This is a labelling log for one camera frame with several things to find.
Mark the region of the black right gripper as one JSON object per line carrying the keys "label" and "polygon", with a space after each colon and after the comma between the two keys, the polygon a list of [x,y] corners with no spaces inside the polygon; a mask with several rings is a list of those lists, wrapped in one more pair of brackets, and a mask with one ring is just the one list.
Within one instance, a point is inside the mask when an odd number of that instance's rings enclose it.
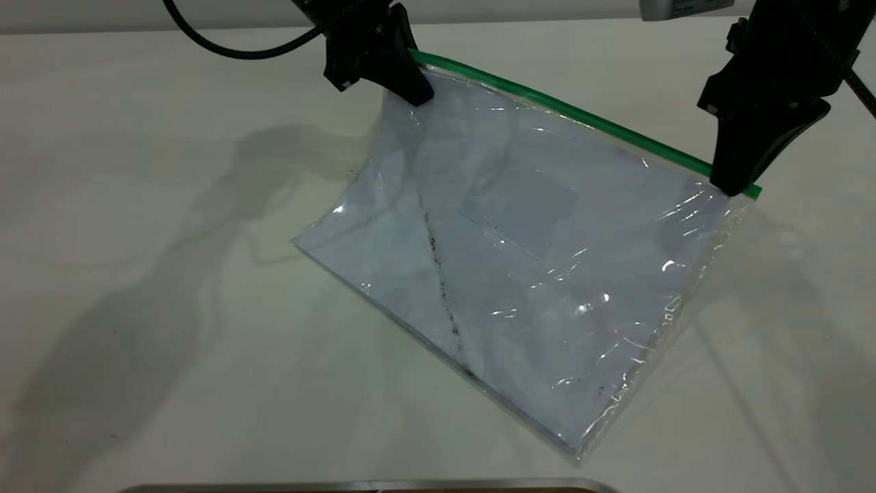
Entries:
{"label": "black right gripper", "polygon": [[710,183],[730,197],[746,193],[828,115],[828,102],[804,101],[834,94],[854,75],[858,44],[858,1],[756,1],[750,16],[732,25],[732,58],[709,77],[697,103],[723,116]]}

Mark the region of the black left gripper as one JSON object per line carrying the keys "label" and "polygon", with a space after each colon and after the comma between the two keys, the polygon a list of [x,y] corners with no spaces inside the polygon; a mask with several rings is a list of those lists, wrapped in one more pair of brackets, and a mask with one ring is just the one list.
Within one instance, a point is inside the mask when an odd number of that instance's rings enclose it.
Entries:
{"label": "black left gripper", "polygon": [[406,7],[390,1],[322,1],[324,76],[344,92],[375,82],[418,107],[434,97],[411,51],[418,49]]}

